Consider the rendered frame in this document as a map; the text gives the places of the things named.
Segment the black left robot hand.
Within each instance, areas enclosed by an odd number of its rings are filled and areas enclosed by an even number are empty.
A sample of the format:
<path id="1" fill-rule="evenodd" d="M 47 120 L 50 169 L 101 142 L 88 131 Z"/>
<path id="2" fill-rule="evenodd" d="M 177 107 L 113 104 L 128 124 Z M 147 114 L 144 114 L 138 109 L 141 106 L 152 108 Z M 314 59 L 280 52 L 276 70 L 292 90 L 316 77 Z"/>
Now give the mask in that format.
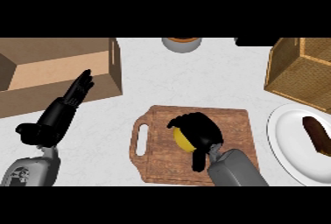
<path id="1" fill-rule="evenodd" d="M 14 132 L 23 144 L 41 147 L 54 146 L 62 140 L 81 102 L 93 87 L 90 70 L 87 69 L 73 80 L 67 91 L 45 108 L 35 123 L 20 123 Z"/>

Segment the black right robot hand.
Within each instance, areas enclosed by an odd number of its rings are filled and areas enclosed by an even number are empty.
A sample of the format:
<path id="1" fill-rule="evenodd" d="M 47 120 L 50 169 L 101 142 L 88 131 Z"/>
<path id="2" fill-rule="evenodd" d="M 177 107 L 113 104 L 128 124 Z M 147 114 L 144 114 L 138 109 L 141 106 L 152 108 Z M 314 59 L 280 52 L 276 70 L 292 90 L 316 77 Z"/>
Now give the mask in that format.
<path id="1" fill-rule="evenodd" d="M 169 120 L 167 128 L 178 128 L 195 147 L 195 151 L 190 152 L 190 168 L 195 172 L 200 172 L 205 167 L 205 156 L 209 155 L 211 146 L 214 144 L 223 144 L 220 128 L 200 112 L 178 115 Z"/>

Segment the yellow lemon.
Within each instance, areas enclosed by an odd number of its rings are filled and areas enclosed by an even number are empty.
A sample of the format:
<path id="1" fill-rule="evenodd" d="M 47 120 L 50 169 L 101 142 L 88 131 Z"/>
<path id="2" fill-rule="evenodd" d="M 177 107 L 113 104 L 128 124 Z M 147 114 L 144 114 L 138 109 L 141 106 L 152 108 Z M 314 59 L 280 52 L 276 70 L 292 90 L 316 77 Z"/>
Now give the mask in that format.
<path id="1" fill-rule="evenodd" d="M 186 152 L 195 151 L 195 147 L 192 146 L 186 136 L 181 134 L 181 130 L 178 128 L 172 129 L 172 138 L 174 138 L 175 144 Z"/>

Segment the brown wooden cutting board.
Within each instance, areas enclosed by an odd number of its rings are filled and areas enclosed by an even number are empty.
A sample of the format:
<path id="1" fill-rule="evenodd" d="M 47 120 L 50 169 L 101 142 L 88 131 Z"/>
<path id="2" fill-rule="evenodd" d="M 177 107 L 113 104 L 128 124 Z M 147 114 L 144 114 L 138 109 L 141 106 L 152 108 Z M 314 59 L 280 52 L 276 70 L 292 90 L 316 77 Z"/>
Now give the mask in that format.
<path id="1" fill-rule="evenodd" d="M 220 152 L 239 149 L 249 158 L 254 167 L 258 167 L 249 117 L 245 109 L 153 105 L 134 122 L 128 147 L 128 158 L 146 183 L 184 186 L 212 185 L 206 171 L 195 172 L 192 170 L 192 154 L 174 143 L 172 130 L 167 128 L 172 118 L 193 112 L 202 112 L 220 128 L 223 137 Z M 138 156 L 135 148 L 141 124 L 149 126 L 149 131 L 146 151 Z"/>

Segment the brown wooden box basket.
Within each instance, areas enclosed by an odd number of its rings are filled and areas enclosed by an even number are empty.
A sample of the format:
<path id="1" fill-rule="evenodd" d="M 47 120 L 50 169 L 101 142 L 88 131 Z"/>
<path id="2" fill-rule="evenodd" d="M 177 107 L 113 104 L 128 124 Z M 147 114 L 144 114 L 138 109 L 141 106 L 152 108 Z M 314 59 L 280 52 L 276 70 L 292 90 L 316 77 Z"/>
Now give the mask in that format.
<path id="1" fill-rule="evenodd" d="M 0 38 L 0 118 L 45 109 L 84 70 L 88 102 L 122 94 L 113 38 Z"/>

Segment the woven wicker basket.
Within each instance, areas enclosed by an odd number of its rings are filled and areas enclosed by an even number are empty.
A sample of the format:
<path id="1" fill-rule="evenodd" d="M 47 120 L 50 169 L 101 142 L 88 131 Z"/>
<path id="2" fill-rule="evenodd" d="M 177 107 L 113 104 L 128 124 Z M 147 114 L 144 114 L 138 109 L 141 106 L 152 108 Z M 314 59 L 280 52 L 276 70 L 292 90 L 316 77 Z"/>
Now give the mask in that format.
<path id="1" fill-rule="evenodd" d="M 263 90 L 331 114 L 331 38 L 279 38 Z"/>

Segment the white plate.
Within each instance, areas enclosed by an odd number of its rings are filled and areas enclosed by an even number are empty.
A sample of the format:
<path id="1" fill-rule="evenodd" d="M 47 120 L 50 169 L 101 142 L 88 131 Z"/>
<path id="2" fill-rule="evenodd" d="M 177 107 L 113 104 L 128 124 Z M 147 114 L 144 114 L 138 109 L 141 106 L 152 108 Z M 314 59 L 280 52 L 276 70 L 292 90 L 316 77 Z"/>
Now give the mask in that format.
<path id="1" fill-rule="evenodd" d="M 267 140 L 276 160 L 304 186 L 331 186 L 331 157 L 316 151 L 302 118 L 311 116 L 331 137 L 331 115 L 302 104 L 285 104 L 267 120 Z"/>

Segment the dark brown food piece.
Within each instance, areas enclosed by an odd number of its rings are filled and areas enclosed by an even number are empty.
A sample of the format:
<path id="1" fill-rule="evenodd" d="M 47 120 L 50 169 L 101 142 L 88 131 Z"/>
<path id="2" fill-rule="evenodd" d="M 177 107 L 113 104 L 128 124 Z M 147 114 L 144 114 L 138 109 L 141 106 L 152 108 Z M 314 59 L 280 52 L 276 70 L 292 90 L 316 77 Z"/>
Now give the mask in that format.
<path id="1" fill-rule="evenodd" d="M 331 157 L 331 137 L 326 134 L 320 122 L 311 116 L 305 116 L 302 118 L 302 126 L 316 152 Z"/>

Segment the grey cup with brown contents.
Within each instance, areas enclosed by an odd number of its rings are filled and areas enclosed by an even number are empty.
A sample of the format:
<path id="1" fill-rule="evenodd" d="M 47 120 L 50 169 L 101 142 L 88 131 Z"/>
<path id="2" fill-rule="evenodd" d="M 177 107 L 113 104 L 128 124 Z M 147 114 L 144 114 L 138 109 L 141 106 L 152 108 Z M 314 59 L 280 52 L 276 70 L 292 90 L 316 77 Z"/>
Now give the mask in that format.
<path id="1" fill-rule="evenodd" d="M 162 38 L 164 46 L 175 53 L 189 53 L 200 45 L 200 38 Z"/>

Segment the black object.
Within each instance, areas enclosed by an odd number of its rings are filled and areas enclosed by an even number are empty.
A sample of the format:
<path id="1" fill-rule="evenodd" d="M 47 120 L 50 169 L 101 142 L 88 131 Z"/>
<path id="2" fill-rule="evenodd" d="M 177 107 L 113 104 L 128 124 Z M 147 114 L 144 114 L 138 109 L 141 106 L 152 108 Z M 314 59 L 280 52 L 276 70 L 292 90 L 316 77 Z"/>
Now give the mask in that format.
<path id="1" fill-rule="evenodd" d="M 273 46 L 279 38 L 234 38 L 237 46 Z"/>

